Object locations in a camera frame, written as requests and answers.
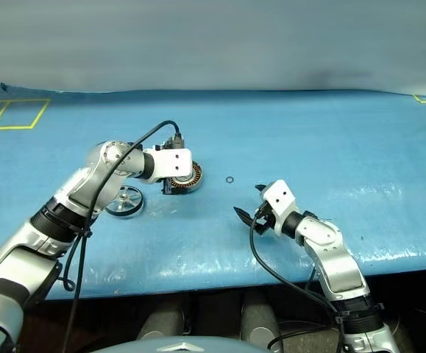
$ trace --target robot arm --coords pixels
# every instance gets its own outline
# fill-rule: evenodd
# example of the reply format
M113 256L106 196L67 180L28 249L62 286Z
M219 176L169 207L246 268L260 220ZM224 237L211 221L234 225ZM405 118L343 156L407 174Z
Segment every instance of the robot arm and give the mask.
M101 180L130 146L118 141L99 144L89 154L87 165L0 247L0 348L18 340L23 308L49 292L62 269L57 259L70 249L83 228ZM113 200L128 177L154 183L191 173L188 149L134 149L102 188L90 222Z
M340 229L319 220L313 213L300 213L293 193L283 180L257 188L264 201L259 216L266 219L257 231L262 233L272 227L276 235L293 238L314 261L326 298L342 313L344 351L399 353L358 264L344 245ZM242 221L252 224L247 213L236 211Z

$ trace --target silver arm segment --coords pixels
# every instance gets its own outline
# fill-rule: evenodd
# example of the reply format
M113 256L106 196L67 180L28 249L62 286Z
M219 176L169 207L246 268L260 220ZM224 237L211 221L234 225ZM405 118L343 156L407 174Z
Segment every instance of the silver arm segment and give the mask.
M345 313L344 351L399 353L340 229L312 213L299 213L296 199L283 180L267 185L261 197L271 208L274 232L290 236L304 248L314 261L326 298Z
M128 143L100 143L55 195L0 247L0 346L16 342L23 323L23 307L43 299L58 277L57 261L71 247L83 227L90 202L101 180ZM114 199L128 177L154 183L191 174L188 149L134 149L108 179L96 200L92 222Z

